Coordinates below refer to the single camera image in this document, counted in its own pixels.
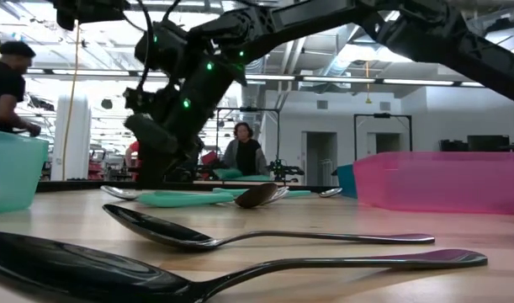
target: plastic container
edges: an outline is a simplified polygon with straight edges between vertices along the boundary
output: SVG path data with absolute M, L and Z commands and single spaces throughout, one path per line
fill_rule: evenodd
M 354 175 L 366 205 L 514 214 L 514 152 L 386 152 L 355 162 Z
M 0 213 L 32 204 L 48 145 L 47 141 L 0 132 Z
M 338 167 L 337 178 L 339 179 L 339 187 L 342 188 L 341 195 L 357 199 L 358 192 L 356 190 L 353 165 L 349 164 Z

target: metal frame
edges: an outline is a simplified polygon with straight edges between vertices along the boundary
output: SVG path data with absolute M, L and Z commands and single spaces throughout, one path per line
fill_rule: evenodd
M 217 108 L 215 111 L 215 153 L 219 155 L 219 142 L 220 142 L 220 112 L 221 110 L 240 110 L 242 113 L 255 113 L 255 112 L 274 112 L 277 115 L 277 151 L 275 159 L 279 159 L 279 142 L 281 130 L 281 109 L 259 109 L 259 108 Z
M 354 161 L 358 159 L 358 117 L 373 117 L 375 119 L 390 119 L 395 117 L 408 119 L 408 135 L 410 136 L 410 152 L 414 151 L 414 141 L 412 136 L 412 123 L 410 114 L 354 114 Z

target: yellow cable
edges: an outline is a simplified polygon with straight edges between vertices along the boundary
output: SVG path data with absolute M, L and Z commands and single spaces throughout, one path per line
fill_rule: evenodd
M 66 149 L 68 146 L 68 133 L 70 131 L 70 120 L 72 119 L 73 96 L 75 94 L 75 83 L 77 81 L 77 70 L 79 69 L 79 39 L 81 25 L 77 23 L 77 37 L 75 41 L 75 69 L 73 70 L 72 93 L 70 94 L 70 108 L 66 121 L 66 133 L 64 134 L 64 146 L 62 147 L 62 181 L 66 181 Z

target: woman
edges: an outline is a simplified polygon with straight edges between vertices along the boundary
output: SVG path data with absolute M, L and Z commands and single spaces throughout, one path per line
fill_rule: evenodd
M 234 126 L 235 140 L 226 148 L 223 162 L 231 168 L 236 168 L 244 176 L 265 175 L 270 172 L 266 168 L 266 157 L 258 141 L 252 139 L 253 130 L 246 122 Z

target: spoon handle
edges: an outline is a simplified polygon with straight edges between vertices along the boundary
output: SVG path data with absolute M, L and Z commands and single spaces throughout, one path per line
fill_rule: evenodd
M 259 263 L 249 268 L 221 276 L 207 282 L 203 286 L 208 289 L 207 296 L 230 288 L 234 285 L 288 269 L 299 268 L 392 268 L 401 270 L 413 269 L 454 269 L 483 266 L 488 258 L 478 252 L 462 249 L 444 249 L 433 252 L 414 253 L 394 256 L 355 257 L 355 258 L 289 258 Z
M 428 244 L 434 243 L 435 239 L 426 234 L 402 234 L 402 235 L 352 235 L 352 234 L 331 234 L 316 232 L 297 231 L 250 231 L 239 236 L 228 237 L 217 242 L 218 245 L 240 241 L 253 237 L 296 237 L 306 239 L 338 240 L 349 242 L 361 242 L 369 244 Z

